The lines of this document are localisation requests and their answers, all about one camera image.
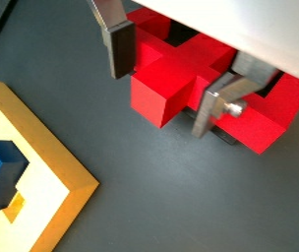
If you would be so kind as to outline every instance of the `gray table surface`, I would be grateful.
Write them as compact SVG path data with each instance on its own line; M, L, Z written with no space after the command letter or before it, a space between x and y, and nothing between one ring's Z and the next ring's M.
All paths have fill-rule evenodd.
M0 81L102 182L55 251L299 251L299 114L262 156L194 138L184 114L156 129L130 77L111 78L85 0L19 1Z

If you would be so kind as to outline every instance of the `yellow wooden frame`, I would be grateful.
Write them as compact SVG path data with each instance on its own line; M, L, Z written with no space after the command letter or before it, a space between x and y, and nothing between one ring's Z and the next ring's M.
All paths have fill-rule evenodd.
M12 140L31 162L0 211L0 252L52 251L99 182L3 83L0 140Z

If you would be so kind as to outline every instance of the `red plastic block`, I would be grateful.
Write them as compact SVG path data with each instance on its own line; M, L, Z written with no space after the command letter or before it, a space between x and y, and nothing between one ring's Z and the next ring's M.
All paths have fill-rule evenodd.
M138 25L131 106L163 127L186 106L198 110L203 90L227 70L237 50L202 33L174 47L164 41L170 19L146 8L128 19ZM299 80L285 74L266 97L251 94L245 100L243 115L225 115L217 125L261 154L299 110Z

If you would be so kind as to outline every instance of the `red block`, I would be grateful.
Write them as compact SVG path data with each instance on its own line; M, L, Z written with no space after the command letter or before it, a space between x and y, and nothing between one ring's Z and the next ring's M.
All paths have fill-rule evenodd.
M186 106L198 110L203 91L227 70L237 50L204 34L174 47L164 41L170 19L146 8L128 19L138 25L131 106L160 128ZM250 94L245 100L243 115L225 115L217 125L261 154L299 110L299 80L285 74L266 97Z

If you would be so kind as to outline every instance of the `metal bracket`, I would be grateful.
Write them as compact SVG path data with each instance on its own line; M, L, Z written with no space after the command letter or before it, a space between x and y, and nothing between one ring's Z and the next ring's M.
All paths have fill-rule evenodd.
M221 78L204 91L191 133L200 138L214 127L223 113L239 117L247 104L242 97L259 91L274 78L278 69L245 52L239 52Z
M112 77L119 79L135 66L135 23L126 17L120 0L88 0L88 3L103 29Z

